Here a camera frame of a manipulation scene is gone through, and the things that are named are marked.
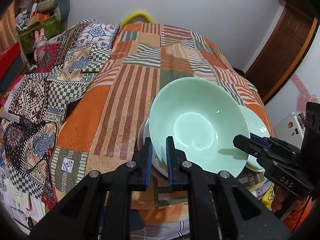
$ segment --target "gray plush toy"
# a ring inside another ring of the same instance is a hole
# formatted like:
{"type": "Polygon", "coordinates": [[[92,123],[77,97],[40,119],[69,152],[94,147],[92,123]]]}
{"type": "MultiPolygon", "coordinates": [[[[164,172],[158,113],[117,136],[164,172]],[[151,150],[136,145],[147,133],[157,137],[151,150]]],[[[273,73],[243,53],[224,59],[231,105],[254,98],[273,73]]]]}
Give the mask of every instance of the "gray plush toy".
{"type": "Polygon", "coordinates": [[[69,15],[70,0],[40,0],[36,10],[50,12],[54,9],[54,16],[58,22],[64,22],[69,15]]]}

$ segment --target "pink bunny toy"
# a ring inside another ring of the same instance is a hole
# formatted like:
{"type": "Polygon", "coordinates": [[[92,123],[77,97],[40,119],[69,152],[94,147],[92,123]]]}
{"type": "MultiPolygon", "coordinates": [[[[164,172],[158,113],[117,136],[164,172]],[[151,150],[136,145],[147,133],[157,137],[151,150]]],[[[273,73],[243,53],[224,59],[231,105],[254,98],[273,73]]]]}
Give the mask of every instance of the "pink bunny toy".
{"type": "Polygon", "coordinates": [[[46,51],[46,47],[47,47],[47,38],[44,36],[44,29],[40,30],[40,35],[38,33],[38,31],[35,32],[35,44],[34,44],[34,48],[35,50],[35,62],[37,62],[38,64],[41,63],[45,51],[46,51]]]}

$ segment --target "wooden door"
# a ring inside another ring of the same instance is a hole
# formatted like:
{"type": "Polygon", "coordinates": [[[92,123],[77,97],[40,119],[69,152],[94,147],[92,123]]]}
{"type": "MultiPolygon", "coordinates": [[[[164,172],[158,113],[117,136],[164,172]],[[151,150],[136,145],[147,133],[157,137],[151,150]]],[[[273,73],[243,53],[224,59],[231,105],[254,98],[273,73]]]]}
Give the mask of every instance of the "wooden door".
{"type": "Polygon", "coordinates": [[[245,78],[258,89],[263,102],[280,87],[279,82],[288,70],[295,69],[292,64],[301,54],[306,41],[309,43],[312,26],[313,20],[307,15],[290,6],[284,8],[275,30],[245,74],[245,78]]]}

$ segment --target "stuffed toy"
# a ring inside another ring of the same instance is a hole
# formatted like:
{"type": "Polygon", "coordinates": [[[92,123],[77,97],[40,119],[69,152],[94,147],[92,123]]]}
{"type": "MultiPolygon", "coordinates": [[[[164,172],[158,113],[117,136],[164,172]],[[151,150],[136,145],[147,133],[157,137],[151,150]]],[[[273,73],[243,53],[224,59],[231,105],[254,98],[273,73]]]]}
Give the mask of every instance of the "stuffed toy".
{"type": "Polygon", "coordinates": [[[35,40],[34,47],[36,50],[35,50],[34,58],[35,58],[35,62],[40,64],[44,57],[46,47],[47,47],[47,38],[44,36],[44,29],[40,30],[40,35],[38,31],[36,31],[35,38],[36,40],[35,40]]]}
{"type": "Polygon", "coordinates": [[[70,11],[70,0],[40,0],[36,10],[47,14],[53,11],[58,22],[64,22],[68,19],[70,11]]]}

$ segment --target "patchwork quilt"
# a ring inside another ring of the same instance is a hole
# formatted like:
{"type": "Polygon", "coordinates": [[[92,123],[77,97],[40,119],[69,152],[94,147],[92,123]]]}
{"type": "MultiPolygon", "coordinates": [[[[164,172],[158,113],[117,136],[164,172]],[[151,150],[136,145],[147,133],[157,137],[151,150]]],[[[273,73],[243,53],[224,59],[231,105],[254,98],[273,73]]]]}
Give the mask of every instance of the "patchwork quilt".
{"type": "MultiPolygon", "coordinates": [[[[50,160],[56,164],[55,180],[68,177],[64,181],[66,191],[76,184],[79,166],[74,165],[70,173],[62,168],[69,151],[73,156],[69,159],[75,163],[85,154],[85,175],[92,170],[113,171],[131,160],[153,98],[166,84],[182,77],[215,82],[238,104],[253,110],[270,135],[275,135],[257,89],[239,76],[205,37],[167,25],[127,25],[117,36],[110,58],[60,130],[56,148],[63,154],[50,160]]],[[[56,186],[62,188],[62,182],[56,186]]],[[[188,219],[186,193],[170,192],[159,176],[153,176],[146,192],[132,194],[132,208],[139,210],[146,225],[188,219]]]]}
{"type": "Polygon", "coordinates": [[[48,163],[67,105],[83,97],[110,57],[118,29],[85,20],[49,40],[35,73],[20,77],[4,103],[3,148],[10,179],[49,208],[56,199],[48,163]]]}

